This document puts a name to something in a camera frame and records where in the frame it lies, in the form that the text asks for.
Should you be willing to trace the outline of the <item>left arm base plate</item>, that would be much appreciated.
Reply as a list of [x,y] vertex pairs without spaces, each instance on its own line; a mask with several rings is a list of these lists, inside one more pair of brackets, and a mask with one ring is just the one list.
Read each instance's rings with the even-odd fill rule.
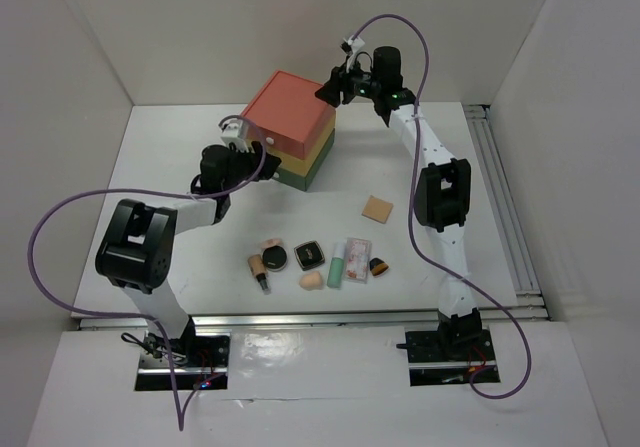
[[[125,332],[120,336],[125,343],[140,349],[134,390],[159,392],[172,389],[169,355],[157,338],[146,335],[143,339]],[[197,336],[187,354],[174,352],[176,385],[179,391],[214,391],[228,388],[228,365],[231,337],[229,334]]]

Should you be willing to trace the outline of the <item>peach makeup sponge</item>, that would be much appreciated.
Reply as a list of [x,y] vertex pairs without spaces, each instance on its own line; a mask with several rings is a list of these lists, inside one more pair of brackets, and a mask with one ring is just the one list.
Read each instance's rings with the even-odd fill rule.
[[320,290],[324,287],[324,279],[319,271],[313,271],[300,278],[299,286],[306,291]]

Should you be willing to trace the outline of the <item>pink powder puff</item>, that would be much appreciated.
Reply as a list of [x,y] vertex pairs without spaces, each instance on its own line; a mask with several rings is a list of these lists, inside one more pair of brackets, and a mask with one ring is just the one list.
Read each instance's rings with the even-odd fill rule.
[[261,243],[261,248],[266,250],[271,247],[280,246],[283,243],[281,238],[271,238]]

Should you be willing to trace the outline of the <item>red top drawer unit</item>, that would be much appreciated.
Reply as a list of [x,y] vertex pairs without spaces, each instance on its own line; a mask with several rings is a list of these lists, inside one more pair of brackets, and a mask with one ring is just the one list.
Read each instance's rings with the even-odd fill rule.
[[271,146],[297,159],[306,159],[335,108],[315,96],[321,84],[278,70],[242,111]]

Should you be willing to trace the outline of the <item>beige square palette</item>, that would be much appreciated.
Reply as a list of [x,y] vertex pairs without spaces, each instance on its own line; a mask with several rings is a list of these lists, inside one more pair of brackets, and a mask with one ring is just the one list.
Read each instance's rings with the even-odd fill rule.
[[361,215],[380,224],[386,224],[394,204],[375,196],[370,196]]

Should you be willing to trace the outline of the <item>black orange makeup brush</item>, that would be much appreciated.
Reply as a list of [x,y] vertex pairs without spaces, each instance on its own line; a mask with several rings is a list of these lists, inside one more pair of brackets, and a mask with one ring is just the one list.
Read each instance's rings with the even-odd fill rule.
[[379,277],[389,270],[389,265],[384,260],[374,257],[369,261],[369,270],[373,277]]

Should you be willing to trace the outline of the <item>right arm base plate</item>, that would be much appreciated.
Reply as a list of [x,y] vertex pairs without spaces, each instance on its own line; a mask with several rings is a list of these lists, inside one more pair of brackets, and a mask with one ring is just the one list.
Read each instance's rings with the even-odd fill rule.
[[498,383],[499,369],[488,329],[472,343],[446,351],[435,331],[406,331],[405,340],[396,348],[406,354],[412,387]]

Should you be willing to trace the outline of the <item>yellow drawer unit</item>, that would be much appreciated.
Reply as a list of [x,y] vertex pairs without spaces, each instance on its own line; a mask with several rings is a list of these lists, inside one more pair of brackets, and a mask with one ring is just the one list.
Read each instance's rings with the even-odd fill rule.
[[277,156],[281,159],[281,164],[284,169],[292,171],[299,175],[305,175],[311,164],[314,162],[316,157],[318,156],[319,151],[322,149],[323,145],[327,141],[331,132],[335,132],[335,123],[336,116],[333,115],[330,117],[326,124],[323,126],[322,131],[320,132],[317,139],[314,141],[313,145],[304,150],[304,157],[298,158],[292,154],[286,153],[284,151],[270,148],[269,153],[271,155]]

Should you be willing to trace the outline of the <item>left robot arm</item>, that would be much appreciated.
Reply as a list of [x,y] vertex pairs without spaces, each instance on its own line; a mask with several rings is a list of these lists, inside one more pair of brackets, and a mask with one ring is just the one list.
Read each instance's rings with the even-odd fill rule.
[[231,206],[231,189],[249,179],[271,179],[280,164],[257,141],[245,152],[211,145],[202,151],[200,172],[190,184],[195,199],[170,207],[118,202],[96,254],[96,271],[134,303],[147,323],[148,344],[172,364],[193,361],[198,344],[192,317],[168,281],[175,237],[219,223]]

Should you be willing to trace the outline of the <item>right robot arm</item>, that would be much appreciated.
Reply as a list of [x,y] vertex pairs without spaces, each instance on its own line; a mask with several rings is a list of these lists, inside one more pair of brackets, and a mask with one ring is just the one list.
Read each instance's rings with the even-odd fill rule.
[[408,221],[424,228],[433,248],[429,263],[445,273],[438,298],[436,346],[444,357],[460,358],[482,334],[479,308],[467,282],[464,247],[470,163],[455,158],[429,126],[417,97],[403,85],[397,48],[376,48],[369,56],[369,70],[361,67],[363,53],[354,40],[343,42],[341,48],[344,62],[331,70],[315,97],[332,107],[355,97],[371,100],[376,114],[412,154]]

